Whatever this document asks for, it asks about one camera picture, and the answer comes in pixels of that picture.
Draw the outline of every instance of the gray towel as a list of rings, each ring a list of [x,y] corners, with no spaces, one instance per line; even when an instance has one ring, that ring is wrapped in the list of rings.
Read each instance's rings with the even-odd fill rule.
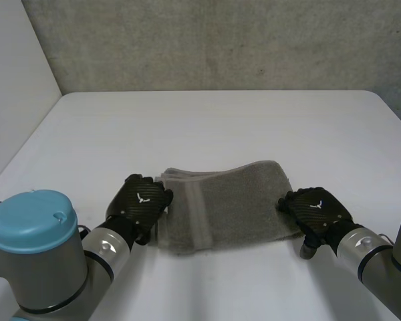
[[[274,161],[225,172],[167,169],[156,179],[174,191],[158,222],[159,248],[189,254],[299,236],[296,224],[275,209],[291,185]]]

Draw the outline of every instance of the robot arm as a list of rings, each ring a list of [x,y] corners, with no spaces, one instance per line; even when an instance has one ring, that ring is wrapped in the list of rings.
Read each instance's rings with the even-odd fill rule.
[[[395,244],[355,224],[344,206],[324,189],[289,192],[278,208],[306,234],[300,256],[310,259],[328,244],[338,259],[401,320],[401,226]]]
[[[33,191],[0,203],[0,276],[20,307],[12,320],[88,320],[172,197],[151,177],[131,175],[87,235],[61,193]]]

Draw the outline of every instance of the white wall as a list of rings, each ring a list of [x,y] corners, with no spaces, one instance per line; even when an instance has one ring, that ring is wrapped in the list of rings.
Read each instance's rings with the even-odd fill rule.
[[[61,92],[20,0],[0,0],[0,173]]]

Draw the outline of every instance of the robotic hand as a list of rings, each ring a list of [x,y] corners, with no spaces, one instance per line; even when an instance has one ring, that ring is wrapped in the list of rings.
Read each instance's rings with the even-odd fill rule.
[[[395,244],[355,224],[348,210],[321,187],[288,192],[278,210],[292,216],[305,241],[300,257],[311,259],[328,244],[339,261],[401,320],[401,226]]]
[[[342,237],[362,227],[355,224],[348,210],[322,187],[288,192],[278,201],[278,210],[290,214],[306,235],[300,257],[311,259],[319,246],[328,244],[337,253]]]
[[[151,229],[173,198],[173,192],[166,190],[162,182],[132,174],[108,206],[106,217],[129,219],[135,225],[136,242],[146,245],[150,241]]]

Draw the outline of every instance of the white logo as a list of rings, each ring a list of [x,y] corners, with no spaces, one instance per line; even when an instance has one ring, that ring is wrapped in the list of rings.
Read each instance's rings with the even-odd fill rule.
[[[140,193],[137,193],[136,196],[138,197],[138,200],[140,201],[140,203],[150,202],[150,199],[143,199],[140,196]]]
[[[322,208],[322,201],[319,201],[318,205],[309,205],[310,207],[313,207],[314,209],[321,209]]]

